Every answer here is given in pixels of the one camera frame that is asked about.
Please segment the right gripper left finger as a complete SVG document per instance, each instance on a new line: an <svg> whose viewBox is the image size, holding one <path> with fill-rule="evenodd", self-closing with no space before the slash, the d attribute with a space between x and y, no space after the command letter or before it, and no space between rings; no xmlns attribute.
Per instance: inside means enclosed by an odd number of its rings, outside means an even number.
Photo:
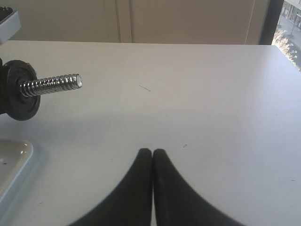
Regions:
<svg viewBox="0 0 301 226"><path fill-rule="evenodd" d="M150 226L152 152L141 148L114 190L72 226Z"/></svg>

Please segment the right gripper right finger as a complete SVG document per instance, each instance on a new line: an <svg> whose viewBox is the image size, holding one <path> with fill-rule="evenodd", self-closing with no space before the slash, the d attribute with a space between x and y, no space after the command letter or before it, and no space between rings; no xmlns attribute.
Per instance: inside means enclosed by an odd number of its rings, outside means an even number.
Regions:
<svg viewBox="0 0 301 226"><path fill-rule="evenodd" d="M240 226L203 199L184 180L164 149L152 158L153 192L158 226Z"/></svg>

